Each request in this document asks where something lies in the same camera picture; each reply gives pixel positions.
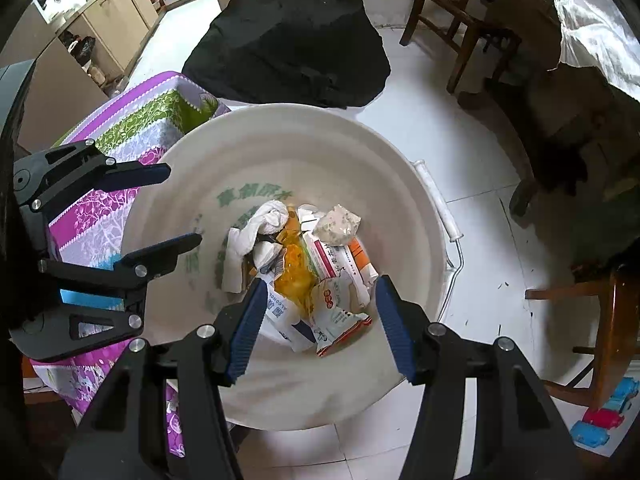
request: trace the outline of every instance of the red toy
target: red toy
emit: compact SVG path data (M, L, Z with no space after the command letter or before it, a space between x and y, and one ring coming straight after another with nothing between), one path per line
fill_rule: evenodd
M605 408L601 408L599 410L589 408L582 416L583 422L593 424L594 426L604 428L605 430L617 428L622 424L623 420L625 420L624 415L620 415L618 412L614 412L613 410L606 410Z

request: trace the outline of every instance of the white cloth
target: white cloth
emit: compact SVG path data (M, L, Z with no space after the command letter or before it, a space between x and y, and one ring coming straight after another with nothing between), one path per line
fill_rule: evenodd
M258 233L273 235L281 231L289 219L287 206L279 200L269 200L249 218L244 229L229 229L226 242L225 265L222 272L222 290L242 292L242 257L254 248Z
M596 66L640 101L640 43L613 0L554 0L562 32L559 62Z

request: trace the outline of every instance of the wooden chair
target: wooden chair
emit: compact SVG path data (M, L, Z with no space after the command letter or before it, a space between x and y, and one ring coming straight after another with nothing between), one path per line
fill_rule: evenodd
M425 0L414 0L414 6L412 7L411 14L409 15L409 21L404 29L404 34L400 39L400 44L407 46L411 40L411 36L414 34L414 30L418 21L423 22L433 32L440 36L445 43L447 43L453 50L458 53L458 58L453 67L453 72L449 77L447 83L447 92L453 94L460 76L464 71L471 54L478 43L480 38L487 38L487 41L498 40L498 44L502 43L503 39L508 39L509 43L504 50L498 65L495 67L493 79L497 80L502 75L502 72L507 68L509 61L516 53L518 46L520 45L520 38L512 31L506 28L497 27L491 25L484 20L486 13L486 7L481 0L431 0L438 4L443 9L447 10L453 15L453 20L449 28L445 31L438 28L433 22L430 22L424 16L421 16L422 8L424 7ZM453 41L453 37L456 35L461 23L466 25L466 32L462 39L462 45L458 45Z
M571 404L599 409L609 399L625 375L635 354L638 328L638 300L640 298L640 275L628 267L612 270L609 279L596 282L576 283L562 288L525 292L527 300L560 300L578 296L597 296L600 302L600 323L595 348L574 347L574 352L592 354L593 361L567 386L544 381L546 389L556 399ZM588 388L576 388L593 369Z

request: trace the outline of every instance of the white plastic bucket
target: white plastic bucket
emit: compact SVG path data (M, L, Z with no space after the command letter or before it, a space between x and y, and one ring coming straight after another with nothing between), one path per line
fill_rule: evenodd
M321 210L340 203L361 216L358 236L380 275L437 318L447 281L438 213L412 165L362 124L304 105L247 107L196 128L162 161L171 177L140 190L122 253L187 232L201 232L203 241L149 285L143 336L151 344L178 340L238 301L219 288L223 240L252 207L275 196ZM246 374L220 388L228 420L298 430L381 399L402 376L373 305L369 313L370 327L323 358L293 353L263 325Z

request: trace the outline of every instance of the white tile floor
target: white tile floor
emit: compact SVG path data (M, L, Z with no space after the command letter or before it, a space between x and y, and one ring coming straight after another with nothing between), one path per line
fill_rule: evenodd
M132 84L162 70L181 69L218 12L212 1L195 0L167 14L145 49ZM593 338L596 318L585 312L596 316L597 305L586 309L563 302L561 308L551 308L545 301L524 300L528 286L571 282L568 245L559 235L570 222L570 202L560 194L536 198L527 213L529 224L514 222L508 214L509 198L520 180L518 174L528 171L519 158L519 146L509 142L514 132L499 114L480 114L481 122L447 94L445 84L455 56L451 49L426 30L418 30L415 41L402 47L401 33L380 30L392 69L382 94L364 108L335 113L375 129L409 160L423 158L449 203L465 234L466 264L446 324L462 337L484 342L500 334L510 336L544 378L575 375L583 363L571 354L571 347ZM492 56L476 51L460 88L477 89L492 69ZM575 315L578 307L580 316ZM421 397L422 388L405 382L369 409L333 426L254 431L242 444L240 464L249 480L397 478ZM468 380L457 476L470 468L475 414L475 384Z

